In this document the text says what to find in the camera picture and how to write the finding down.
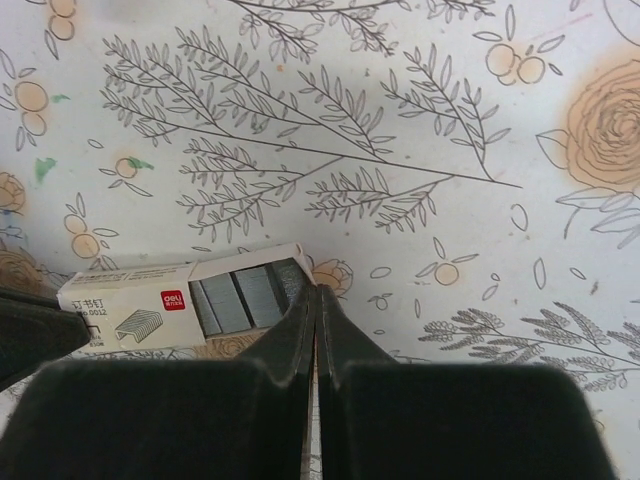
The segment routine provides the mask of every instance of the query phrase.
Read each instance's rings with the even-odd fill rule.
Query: orange flower
[[[262,332],[251,335],[210,338],[204,346],[194,347],[198,358],[233,358],[249,348],[262,336]]]
[[[571,107],[567,167],[592,187],[633,192],[640,185],[640,61],[590,84]]]
[[[342,260],[333,259],[315,266],[313,278],[317,283],[329,285],[336,296],[341,297],[351,288],[353,270]]]
[[[13,175],[0,173],[0,210],[17,212],[24,205],[24,187]]]
[[[26,293],[40,294],[42,274],[28,254],[9,252],[0,244],[0,285]]]

